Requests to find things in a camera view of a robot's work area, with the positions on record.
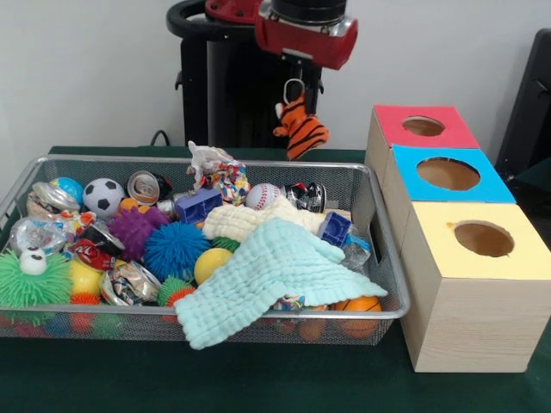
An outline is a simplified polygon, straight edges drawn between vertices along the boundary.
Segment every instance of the stuffed tiger toy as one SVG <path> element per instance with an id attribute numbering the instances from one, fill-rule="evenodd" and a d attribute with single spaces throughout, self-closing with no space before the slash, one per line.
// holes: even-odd
<path id="1" fill-rule="evenodd" d="M 298 99 L 291 102 L 287 99 L 287 87 L 289 82 L 298 81 L 302 91 Z M 277 137 L 289 137 L 287 157 L 298 159 L 306 152 L 329 140 L 329 131 L 319 122 L 315 114 L 306 114 L 304 83 L 299 79 L 290 79 L 285 83 L 283 103 L 275 105 L 275 113 L 282 126 L 274 129 Z"/>

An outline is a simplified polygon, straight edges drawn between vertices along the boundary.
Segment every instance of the stacked wooden boxes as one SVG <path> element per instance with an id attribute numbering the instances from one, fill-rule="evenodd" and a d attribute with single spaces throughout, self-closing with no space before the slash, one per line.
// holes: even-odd
<path id="1" fill-rule="evenodd" d="M 551 253 L 454 108 L 376 106 L 382 186 L 417 372 L 522 372 L 551 315 Z"/>

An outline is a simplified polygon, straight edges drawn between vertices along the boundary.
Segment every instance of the wire mesh basket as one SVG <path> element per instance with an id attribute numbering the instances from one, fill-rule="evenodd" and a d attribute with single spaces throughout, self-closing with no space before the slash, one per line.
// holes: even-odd
<path id="1" fill-rule="evenodd" d="M 26 199 L 35 182 L 69 176 L 85 184 L 100 177 L 126 182 L 138 170 L 170 179 L 175 191 L 192 188 L 186 175 L 189 159 L 50 155 L 35 159 L 0 204 L 0 247 L 5 250 L 11 226 L 27 214 Z M 373 245 L 365 264 L 371 281 L 388 291 L 381 312 L 267 311 L 230 342 L 278 342 L 375 345 L 392 321 L 409 309 L 402 273 L 381 191 L 373 172 L 359 164 L 247 162 L 251 184 L 293 182 L 325 185 L 327 208 L 351 212 L 360 235 Z M 169 307 L 112 305 L 41 305 L 25 309 L 0 307 L 0 336 L 183 341 L 185 336 Z"/>

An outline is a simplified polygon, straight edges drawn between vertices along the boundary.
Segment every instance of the green tablecloth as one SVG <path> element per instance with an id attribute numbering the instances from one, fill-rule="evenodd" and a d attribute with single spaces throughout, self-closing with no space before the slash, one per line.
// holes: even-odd
<path id="1" fill-rule="evenodd" d="M 189 155 L 183 148 L 52 153 Z M 308 160 L 362 162 L 363 153 L 314 151 Z M 0 355 L 2 412 L 551 411 L 550 328 L 525 374 L 414 373 L 398 323 L 374 348 L 222 343 L 197 352 L 185 342 L 2 339 Z"/>

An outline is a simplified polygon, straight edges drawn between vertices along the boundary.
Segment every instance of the red robot part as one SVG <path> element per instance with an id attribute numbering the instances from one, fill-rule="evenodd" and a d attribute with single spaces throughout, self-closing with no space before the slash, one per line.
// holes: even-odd
<path id="1" fill-rule="evenodd" d="M 333 26 L 306 27 L 286 22 L 263 6 L 264 3 L 255 25 L 261 49 L 310 60 L 315 65 L 334 70 L 348 61 L 358 35 L 357 19 L 345 17 Z"/>
<path id="2" fill-rule="evenodd" d="M 255 24 L 261 0 L 207 0 L 205 13 L 224 22 Z"/>

